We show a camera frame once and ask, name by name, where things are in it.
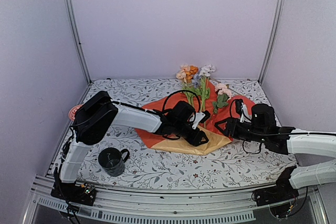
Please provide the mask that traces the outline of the pink rose fake stem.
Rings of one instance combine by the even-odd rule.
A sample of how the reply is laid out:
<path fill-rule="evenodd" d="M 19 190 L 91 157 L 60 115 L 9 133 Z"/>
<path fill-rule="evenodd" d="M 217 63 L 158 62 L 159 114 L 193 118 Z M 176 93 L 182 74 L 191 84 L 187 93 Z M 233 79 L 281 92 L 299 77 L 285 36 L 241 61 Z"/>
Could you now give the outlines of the pink rose fake stem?
<path fill-rule="evenodd" d="M 233 97 L 233 94 L 226 89 L 215 91 L 216 99 L 213 102 L 213 112 L 217 114 L 218 111 L 229 105 L 230 99 Z"/>

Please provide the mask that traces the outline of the blue fake flower stem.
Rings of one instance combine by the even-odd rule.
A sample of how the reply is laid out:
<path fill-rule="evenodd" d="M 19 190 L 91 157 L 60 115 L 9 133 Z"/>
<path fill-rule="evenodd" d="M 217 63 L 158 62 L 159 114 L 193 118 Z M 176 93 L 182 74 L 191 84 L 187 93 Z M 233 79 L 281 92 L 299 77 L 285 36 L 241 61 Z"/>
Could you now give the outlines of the blue fake flower stem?
<path fill-rule="evenodd" d="M 215 71 L 216 71 L 216 68 L 212 64 L 205 65 L 201 67 L 200 70 L 198 71 L 198 76 L 206 76 L 210 79 L 211 74 Z"/>

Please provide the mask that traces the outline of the orange fake flower stem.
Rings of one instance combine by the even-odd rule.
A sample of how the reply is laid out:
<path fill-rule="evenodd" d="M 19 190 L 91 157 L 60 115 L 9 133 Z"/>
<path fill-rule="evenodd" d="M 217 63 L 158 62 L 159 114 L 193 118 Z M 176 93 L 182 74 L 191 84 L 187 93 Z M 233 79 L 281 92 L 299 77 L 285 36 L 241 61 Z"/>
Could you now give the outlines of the orange fake flower stem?
<path fill-rule="evenodd" d="M 188 88 L 196 92 L 196 89 L 199 86 L 198 81 L 198 67 L 196 66 L 189 66 L 186 70 L 186 83 L 188 85 Z"/>

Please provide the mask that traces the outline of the yellow wrapping paper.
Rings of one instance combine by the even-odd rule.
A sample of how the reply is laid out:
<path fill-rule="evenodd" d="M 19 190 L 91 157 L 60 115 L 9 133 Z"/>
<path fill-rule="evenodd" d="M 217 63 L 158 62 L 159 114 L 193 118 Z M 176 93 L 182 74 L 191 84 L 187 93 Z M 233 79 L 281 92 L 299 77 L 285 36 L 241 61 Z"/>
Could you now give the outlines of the yellow wrapping paper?
<path fill-rule="evenodd" d="M 180 138 L 179 140 L 164 139 L 159 143 L 154 144 L 151 149 L 171 153 L 206 155 L 232 142 L 232 140 L 228 137 L 211 132 L 200 126 L 198 128 L 206 133 L 206 136 L 208 137 L 207 143 L 201 144 L 199 146 L 193 146 L 184 138 Z"/>

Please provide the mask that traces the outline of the cream rose fake stem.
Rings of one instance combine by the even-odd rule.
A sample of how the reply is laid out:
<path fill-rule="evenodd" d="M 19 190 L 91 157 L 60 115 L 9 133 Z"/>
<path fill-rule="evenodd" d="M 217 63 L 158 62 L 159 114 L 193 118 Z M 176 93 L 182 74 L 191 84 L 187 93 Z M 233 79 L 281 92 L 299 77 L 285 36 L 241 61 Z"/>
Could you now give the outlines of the cream rose fake stem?
<path fill-rule="evenodd" d="M 192 88 L 192 79 L 193 72 L 191 70 L 191 66 L 189 65 L 181 65 L 179 72 L 176 74 L 176 78 L 182 82 L 182 89 L 191 91 Z M 190 105 L 194 106 L 193 94 L 190 92 L 184 91 L 186 95 L 187 101 Z"/>

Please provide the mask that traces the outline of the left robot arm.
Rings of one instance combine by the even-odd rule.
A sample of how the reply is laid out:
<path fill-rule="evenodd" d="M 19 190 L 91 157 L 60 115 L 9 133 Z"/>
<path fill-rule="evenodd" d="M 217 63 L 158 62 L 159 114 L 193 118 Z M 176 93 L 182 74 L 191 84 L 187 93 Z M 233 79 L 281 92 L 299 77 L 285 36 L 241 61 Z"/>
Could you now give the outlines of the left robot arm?
<path fill-rule="evenodd" d="M 194 109 L 189 103 L 179 101 L 171 108 L 148 110 L 119 101 L 113 101 L 106 91 L 99 91 L 75 113 L 70 126 L 71 136 L 64 144 L 59 168 L 54 178 L 60 182 L 57 190 L 67 200 L 78 195 L 77 172 L 91 146 L 99 143 L 111 125 L 127 126 L 168 137 L 184 138 L 189 144 L 199 146 L 209 141 L 198 128 L 210 116 L 208 111 Z"/>

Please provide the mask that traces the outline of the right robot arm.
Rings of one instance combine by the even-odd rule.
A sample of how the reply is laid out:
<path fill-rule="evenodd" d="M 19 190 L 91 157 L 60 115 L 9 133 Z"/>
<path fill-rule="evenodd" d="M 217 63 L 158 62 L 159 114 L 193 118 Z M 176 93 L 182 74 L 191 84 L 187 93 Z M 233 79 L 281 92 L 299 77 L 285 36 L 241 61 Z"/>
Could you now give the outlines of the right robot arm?
<path fill-rule="evenodd" d="M 242 141 L 262 143 L 278 154 L 312 154 L 335 158 L 335 133 L 312 132 L 295 127 L 278 127 L 275 120 L 251 119 L 242 122 L 238 118 L 226 118 L 215 127 L 227 137 Z M 286 168 L 276 180 L 271 196 L 284 200 L 292 190 L 312 185 L 335 182 L 335 159 L 310 165 Z"/>

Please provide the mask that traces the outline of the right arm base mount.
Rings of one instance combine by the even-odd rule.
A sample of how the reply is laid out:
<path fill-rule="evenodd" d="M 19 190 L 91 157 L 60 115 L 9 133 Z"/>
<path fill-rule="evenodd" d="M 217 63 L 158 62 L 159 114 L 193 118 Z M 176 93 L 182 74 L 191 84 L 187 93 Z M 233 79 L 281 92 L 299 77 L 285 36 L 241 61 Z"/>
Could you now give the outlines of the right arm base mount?
<path fill-rule="evenodd" d="M 291 186 L 289 179 L 296 168 L 296 165 L 287 167 L 276 180 L 275 186 L 254 190 L 251 195 L 251 199 L 257 206 L 265 206 L 293 199 L 293 203 L 290 203 L 287 209 L 284 207 L 276 207 L 275 210 L 270 211 L 272 215 L 279 220 L 296 215 L 303 208 L 308 197 L 308 187 L 306 187 L 305 197 L 301 206 L 296 211 L 293 210 L 296 201 L 298 201 L 299 192 L 298 189 L 294 189 Z"/>

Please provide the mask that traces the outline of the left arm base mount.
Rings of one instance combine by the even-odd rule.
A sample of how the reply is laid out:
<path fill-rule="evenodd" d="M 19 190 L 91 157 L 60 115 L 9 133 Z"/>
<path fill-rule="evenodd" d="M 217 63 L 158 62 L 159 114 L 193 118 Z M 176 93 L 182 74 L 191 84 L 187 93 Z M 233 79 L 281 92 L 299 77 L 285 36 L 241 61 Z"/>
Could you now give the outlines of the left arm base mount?
<path fill-rule="evenodd" d="M 55 178 L 54 187 L 50 195 L 68 202 L 93 206 L 96 198 L 96 189 L 91 184 L 63 183 L 59 178 Z"/>

